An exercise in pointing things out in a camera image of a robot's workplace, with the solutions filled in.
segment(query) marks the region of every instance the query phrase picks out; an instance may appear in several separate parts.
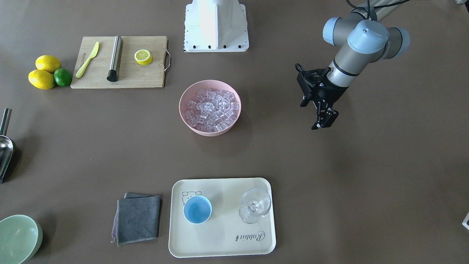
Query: table surface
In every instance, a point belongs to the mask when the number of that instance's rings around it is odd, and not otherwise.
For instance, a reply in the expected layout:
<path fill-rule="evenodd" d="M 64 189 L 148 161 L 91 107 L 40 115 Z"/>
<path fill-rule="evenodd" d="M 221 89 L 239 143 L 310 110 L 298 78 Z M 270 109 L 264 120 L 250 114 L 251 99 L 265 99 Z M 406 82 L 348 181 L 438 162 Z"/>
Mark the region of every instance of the table surface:
<path fill-rule="evenodd" d="M 413 0 L 382 21 L 412 42 L 369 65 L 312 131 L 295 63 L 329 65 L 324 23 L 345 0 L 254 1 L 250 49 L 184 53 L 190 1 L 0 1 L 0 107 L 17 153 L 0 186 L 0 219 L 25 214 L 44 230 L 28 263 L 468 263 L 469 15 L 452 0 Z M 34 61 L 72 71 L 83 36 L 168 36 L 164 88 L 34 88 Z M 193 133 L 178 102 L 218 79 L 242 100 L 235 126 Z M 265 256 L 177 259 L 168 251 L 171 188 L 180 179 L 263 177 L 272 185 L 277 246 Z M 156 240 L 110 243 L 125 192 L 162 196 Z"/>

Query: lemon slice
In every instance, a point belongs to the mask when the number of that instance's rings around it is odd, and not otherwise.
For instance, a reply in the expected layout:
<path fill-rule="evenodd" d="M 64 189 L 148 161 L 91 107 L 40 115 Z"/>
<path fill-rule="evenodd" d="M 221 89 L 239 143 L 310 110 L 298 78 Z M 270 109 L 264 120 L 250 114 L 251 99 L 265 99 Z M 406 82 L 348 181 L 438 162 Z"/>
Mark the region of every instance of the lemon slice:
<path fill-rule="evenodd" d="M 140 65 L 148 65 L 153 61 L 153 57 L 146 49 L 141 49 L 135 52 L 134 58 L 135 61 Z"/>

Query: lemon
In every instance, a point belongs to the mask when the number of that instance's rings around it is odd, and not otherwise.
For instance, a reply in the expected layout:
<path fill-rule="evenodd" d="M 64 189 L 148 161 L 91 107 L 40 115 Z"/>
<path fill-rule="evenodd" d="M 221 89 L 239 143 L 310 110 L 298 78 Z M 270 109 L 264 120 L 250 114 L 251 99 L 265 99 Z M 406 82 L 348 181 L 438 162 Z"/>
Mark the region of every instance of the lemon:
<path fill-rule="evenodd" d="M 45 70 L 33 70 L 28 74 L 28 80 L 32 85 L 43 90 L 50 89 L 55 85 L 54 75 Z"/>
<path fill-rule="evenodd" d="M 153 57 L 146 49 L 141 49 L 135 52 L 134 58 L 135 61 L 140 65 L 148 65 L 153 61 Z"/>
<path fill-rule="evenodd" d="M 61 66 L 59 59 L 51 55 L 42 55 L 36 59 L 36 68 L 38 70 L 54 73 L 55 70 L 59 69 Z"/>

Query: clear glass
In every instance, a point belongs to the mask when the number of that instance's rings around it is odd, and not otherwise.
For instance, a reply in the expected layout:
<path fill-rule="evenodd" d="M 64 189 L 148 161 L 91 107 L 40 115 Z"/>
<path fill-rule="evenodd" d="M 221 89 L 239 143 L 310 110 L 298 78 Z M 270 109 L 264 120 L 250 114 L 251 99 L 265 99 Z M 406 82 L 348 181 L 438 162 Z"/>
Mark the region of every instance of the clear glass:
<path fill-rule="evenodd" d="M 270 211 L 270 195 L 262 188 L 252 188 L 241 198 L 239 216 L 247 224 L 258 222 Z"/>

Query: ice scoop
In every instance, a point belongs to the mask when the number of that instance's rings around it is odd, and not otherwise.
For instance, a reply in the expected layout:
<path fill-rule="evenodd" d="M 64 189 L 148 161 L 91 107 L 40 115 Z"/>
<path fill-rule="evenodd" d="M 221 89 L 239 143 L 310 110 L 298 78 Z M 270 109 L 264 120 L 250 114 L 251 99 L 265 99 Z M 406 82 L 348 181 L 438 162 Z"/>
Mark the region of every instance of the ice scoop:
<path fill-rule="evenodd" d="M 11 156 L 13 155 L 13 150 L 15 148 L 15 143 L 6 136 L 10 115 L 11 109 L 5 108 L 0 125 L 0 183 L 3 181 L 3 176 L 7 171 L 8 164 L 10 163 Z"/>

